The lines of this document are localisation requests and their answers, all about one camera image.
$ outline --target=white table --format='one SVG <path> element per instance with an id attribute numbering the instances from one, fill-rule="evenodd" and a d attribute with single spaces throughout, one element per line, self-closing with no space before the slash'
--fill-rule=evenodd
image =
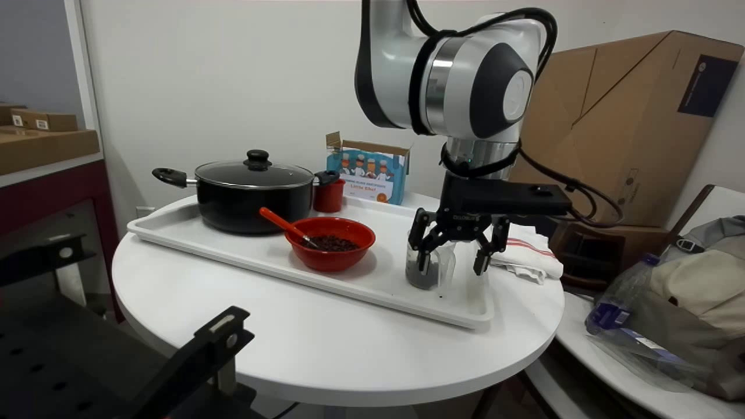
<path id="1" fill-rule="evenodd" d="M 416 406 L 503 381 L 541 353 L 562 309 L 559 281 L 498 272 L 488 286 L 496 320 L 487 333 L 470 333 L 160 249 L 133 233 L 112 274 L 125 320 L 152 345 L 178 347 L 225 304 L 240 304 L 255 339 L 238 357 L 238 380 L 263 395 L 339 408 Z"/>
<path id="2" fill-rule="evenodd" d="M 660 416 L 745 416 L 743 402 L 722 402 L 665 377 L 664 372 L 647 368 L 632 357 L 624 357 L 600 347 L 599 339 L 585 331 L 585 316 L 589 314 L 589 309 L 589 300 L 566 294 L 566 309 L 555 339 L 567 351 L 572 351 L 572 357 L 576 357 L 589 370 L 593 370 L 608 386 Z"/>

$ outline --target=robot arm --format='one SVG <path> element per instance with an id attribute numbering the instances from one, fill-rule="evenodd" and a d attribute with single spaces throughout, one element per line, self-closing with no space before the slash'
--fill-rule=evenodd
<path id="1" fill-rule="evenodd" d="M 462 32 L 432 31 L 416 0 L 362 0 L 355 98 L 381 127 L 447 136 L 439 209 L 419 209 L 408 268 L 424 285 L 430 251 L 444 243 L 480 243 L 484 272 L 507 240 L 507 214 L 562 214 L 561 188 L 501 182 L 515 160 L 530 87 L 555 37 L 541 10 L 516 10 Z"/>

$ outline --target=toy package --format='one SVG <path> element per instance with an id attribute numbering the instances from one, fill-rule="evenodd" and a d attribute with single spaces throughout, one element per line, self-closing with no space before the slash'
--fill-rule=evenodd
<path id="1" fill-rule="evenodd" d="M 408 174 L 408 150 L 325 136 L 325 168 L 344 179 L 344 196 L 401 205 Z"/>

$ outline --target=pot lid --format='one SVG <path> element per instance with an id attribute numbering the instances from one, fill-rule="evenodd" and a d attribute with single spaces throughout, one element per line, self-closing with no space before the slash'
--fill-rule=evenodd
<path id="1" fill-rule="evenodd" d="M 314 174 L 299 165 L 274 165 L 270 154 L 250 150 L 246 160 L 204 162 L 195 178 L 228 188 L 297 188 L 311 185 Z"/>

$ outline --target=red bowl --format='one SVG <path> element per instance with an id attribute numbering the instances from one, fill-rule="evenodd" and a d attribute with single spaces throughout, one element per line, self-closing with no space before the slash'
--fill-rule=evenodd
<path id="1" fill-rule="evenodd" d="M 297 259 L 318 272 L 339 272 L 358 264 L 367 249 L 375 243 L 375 233 L 358 222 L 352 218 L 337 218 L 337 217 L 314 217 L 314 218 L 299 218 L 295 226 L 306 236 L 306 237 L 318 237 L 318 236 L 333 236 L 339 240 L 349 240 L 355 245 L 355 249 L 347 251 L 320 251 L 320 249 L 309 249 L 294 236 L 283 236 L 290 245 Z"/>

